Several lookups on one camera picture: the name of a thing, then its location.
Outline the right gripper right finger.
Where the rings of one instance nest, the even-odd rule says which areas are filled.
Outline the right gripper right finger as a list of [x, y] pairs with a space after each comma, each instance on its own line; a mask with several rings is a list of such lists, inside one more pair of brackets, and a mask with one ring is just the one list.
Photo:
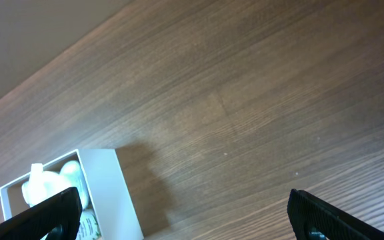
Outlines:
[[304, 190], [291, 190], [287, 214], [297, 240], [384, 240], [384, 232]]

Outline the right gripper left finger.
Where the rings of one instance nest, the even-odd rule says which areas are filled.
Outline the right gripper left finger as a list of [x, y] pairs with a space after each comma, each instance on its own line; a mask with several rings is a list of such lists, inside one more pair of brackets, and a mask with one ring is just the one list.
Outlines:
[[0, 224], [0, 240], [75, 240], [82, 205], [76, 187], [69, 187]]

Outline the white floral squeeze tube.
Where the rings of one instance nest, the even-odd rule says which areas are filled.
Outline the white floral squeeze tube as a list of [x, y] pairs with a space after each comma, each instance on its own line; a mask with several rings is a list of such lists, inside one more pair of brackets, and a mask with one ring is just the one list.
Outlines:
[[101, 237], [94, 211], [84, 210], [80, 216], [79, 229], [75, 240], [96, 240]]

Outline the open beige cardboard box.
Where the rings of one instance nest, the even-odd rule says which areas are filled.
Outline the open beige cardboard box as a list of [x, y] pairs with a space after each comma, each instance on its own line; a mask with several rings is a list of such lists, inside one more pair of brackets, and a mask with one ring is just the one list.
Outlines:
[[43, 165], [59, 172], [78, 161], [85, 177], [89, 207], [94, 210], [104, 239], [143, 239], [143, 233], [121, 166], [113, 149], [76, 149]]

